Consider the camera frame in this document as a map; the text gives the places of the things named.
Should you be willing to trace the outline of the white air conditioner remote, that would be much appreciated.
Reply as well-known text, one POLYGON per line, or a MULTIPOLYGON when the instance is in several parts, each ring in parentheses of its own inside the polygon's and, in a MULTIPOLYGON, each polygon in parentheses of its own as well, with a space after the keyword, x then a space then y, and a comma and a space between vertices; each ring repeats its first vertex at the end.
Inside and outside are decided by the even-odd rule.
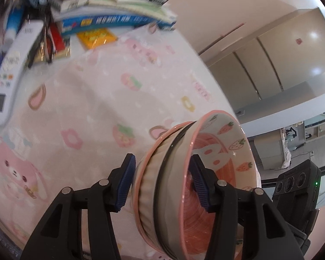
POLYGON ((0 126, 7 123, 28 55, 42 33, 44 22, 32 20, 21 27, 0 67, 0 126))

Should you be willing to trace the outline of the green white notebook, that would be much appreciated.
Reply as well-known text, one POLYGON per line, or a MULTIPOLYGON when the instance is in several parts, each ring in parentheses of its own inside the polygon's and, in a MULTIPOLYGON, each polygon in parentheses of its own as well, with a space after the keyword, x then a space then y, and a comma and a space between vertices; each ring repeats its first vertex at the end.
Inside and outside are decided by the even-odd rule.
POLYGON ((136 14, 169 24, 177 21, 177 15, 167 6, 139 0, 129 2, 118 2, 116 0, 88 0, 85 5, 61 12, 52 7, 51 13, 56 21, 61 21, 65 18, 73 18, 76 16, 101 14, 136 14))

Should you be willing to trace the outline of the red broom with dustpan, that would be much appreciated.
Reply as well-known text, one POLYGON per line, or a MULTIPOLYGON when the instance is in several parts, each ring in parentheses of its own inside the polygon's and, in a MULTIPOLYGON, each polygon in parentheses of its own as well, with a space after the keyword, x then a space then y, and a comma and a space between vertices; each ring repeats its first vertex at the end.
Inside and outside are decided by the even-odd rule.
POLYGON ((222 34, 219 38, 217 38, 216 40, 214 40, 213 42, 211 42, 209 45, 207 45, 205 48, 203 48, 202 50, 200 50, 198 52, 198 56, 201 56, 203 53, 205 53, 207 50, 209 50, 210 48, 212 48, 214 45, 216 45, 218 42, 220 42, 221 40, 223 40, 225 37, 229 36, 230 34, 232 34, 233 32, 235 32, 236 30, 238 30, 239 28, 243 27, 245 25, 245 22, 235 26, 234 28, 232 28, 230 31, 226 32, 225 34, 222 34))

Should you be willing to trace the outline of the red snack packet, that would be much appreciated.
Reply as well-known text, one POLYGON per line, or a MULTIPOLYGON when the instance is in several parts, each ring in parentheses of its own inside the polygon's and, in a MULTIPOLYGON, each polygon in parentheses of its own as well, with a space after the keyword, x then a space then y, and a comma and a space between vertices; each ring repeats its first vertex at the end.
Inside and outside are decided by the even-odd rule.
POLYGON ((54 22, 50 23, 47 35, 52 58, 68 58, 70 56, 70 38, 63 38, 54 22))

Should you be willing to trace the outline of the bathroom mirror cabinet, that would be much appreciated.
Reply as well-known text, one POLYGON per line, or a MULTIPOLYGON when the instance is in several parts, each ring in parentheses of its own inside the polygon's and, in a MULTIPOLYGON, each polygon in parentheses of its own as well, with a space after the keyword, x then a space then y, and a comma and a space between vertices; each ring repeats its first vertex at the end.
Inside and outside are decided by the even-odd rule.
POLYGON ((285 128, 285 139, 291 147, 323 136, 325 136, 325 112, 285 128))

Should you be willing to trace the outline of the pink towel on vanity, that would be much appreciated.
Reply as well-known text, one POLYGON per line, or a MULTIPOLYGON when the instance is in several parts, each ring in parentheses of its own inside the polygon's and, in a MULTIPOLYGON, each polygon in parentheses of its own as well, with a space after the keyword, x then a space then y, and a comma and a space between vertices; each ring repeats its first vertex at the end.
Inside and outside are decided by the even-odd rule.
POLYGON ((281 168, 287 169, 287 168, 290 168, 290 165, 291 165, 291 152, 288 149, 286 134, 285 134, 285 130, 283 128, 281 129, 281 140, 282 140, 282 149, 283 149, 283 157, 284 157, 284 161, 282 163, 281 168))

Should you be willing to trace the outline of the pink strawberry bunny bowl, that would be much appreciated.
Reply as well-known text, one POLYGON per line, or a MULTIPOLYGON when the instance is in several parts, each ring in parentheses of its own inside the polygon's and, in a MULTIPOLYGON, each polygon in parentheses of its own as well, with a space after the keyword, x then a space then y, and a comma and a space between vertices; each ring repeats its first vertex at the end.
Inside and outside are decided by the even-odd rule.
POLYGON ((154 196, 154 228, 173 259, 203 259, 230 241, 235 255, 237 190, 258 185, 249 142, 237 120, 213 110, 166 140, 154 196))

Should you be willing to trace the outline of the beige three-door refrigerator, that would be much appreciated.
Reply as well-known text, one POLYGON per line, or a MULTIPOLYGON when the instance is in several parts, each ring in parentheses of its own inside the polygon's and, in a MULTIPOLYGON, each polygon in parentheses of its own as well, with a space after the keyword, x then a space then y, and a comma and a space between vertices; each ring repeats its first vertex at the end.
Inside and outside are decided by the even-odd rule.
POLYGON ((325 17, 291 12, 206 62, 234 110, 276 96, 325 72, 325 17))

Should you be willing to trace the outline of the blue textbook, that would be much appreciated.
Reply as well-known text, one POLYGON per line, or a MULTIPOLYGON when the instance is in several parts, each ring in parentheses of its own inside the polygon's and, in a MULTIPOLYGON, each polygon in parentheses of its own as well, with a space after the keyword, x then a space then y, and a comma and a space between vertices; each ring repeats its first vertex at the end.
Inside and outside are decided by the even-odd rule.
POLYGON ((62 36, 100 28, 141 27, 147 24, 157 24, 160 29, 171 28, 176 21, 165 22, 147 16, 139 15, 96 15, 66 18, 56 22, 62 36))

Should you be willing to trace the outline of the beige bathroom vanity cabinet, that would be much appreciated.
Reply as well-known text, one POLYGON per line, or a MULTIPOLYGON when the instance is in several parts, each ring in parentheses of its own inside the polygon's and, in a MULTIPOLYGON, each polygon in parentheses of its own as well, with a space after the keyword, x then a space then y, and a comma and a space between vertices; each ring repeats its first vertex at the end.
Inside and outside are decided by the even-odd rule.
POLYGON ((253 143, 264 170, 282 170, 281 128, 255 136, 253 143))

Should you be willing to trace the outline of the pink cartoon tablecloth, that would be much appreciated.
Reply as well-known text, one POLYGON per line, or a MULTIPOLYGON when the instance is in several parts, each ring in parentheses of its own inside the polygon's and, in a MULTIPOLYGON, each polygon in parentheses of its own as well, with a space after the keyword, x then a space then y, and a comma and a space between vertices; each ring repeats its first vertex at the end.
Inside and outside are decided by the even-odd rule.
MULTIPOLYGON (((128 153, 135 155, 136 170, 159 136, 178 124, 213 110, 235 118, 210 71, 177 31, 143 26, 50 71, 30 94, 16 94, 0 126, 0 259, 21 259, 64 187, 90 188, 121 167, 128 153)), ((120 259, 173 259, 139 233, 132 189, 133 182, 125 205, 111 213, 120 259)), ((91 259, 86 210, 81 237, 82 259, 91 259)))

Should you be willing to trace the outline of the blue white tube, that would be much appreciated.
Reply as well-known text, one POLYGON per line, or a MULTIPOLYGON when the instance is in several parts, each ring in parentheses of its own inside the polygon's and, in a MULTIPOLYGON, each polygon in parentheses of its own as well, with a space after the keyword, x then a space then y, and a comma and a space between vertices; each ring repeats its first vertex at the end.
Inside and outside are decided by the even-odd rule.
POLYGON ((16 39, 20 29, 21 21, 24 13, 24 5, 18 4, 14 6, 8 15, 5 37, 3 42, 3 50, 8 51, 16 39))

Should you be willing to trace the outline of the yellow orange snack packet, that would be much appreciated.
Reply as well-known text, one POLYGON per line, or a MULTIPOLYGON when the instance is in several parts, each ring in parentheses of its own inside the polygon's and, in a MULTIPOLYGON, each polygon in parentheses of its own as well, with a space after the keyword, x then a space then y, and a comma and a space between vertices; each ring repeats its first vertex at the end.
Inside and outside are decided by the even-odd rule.
POLYGON ((117 41, 117 37, 106 28, 83 31, 76 34, 78 39, 87 49, 94 49, 99 46, 117 41))

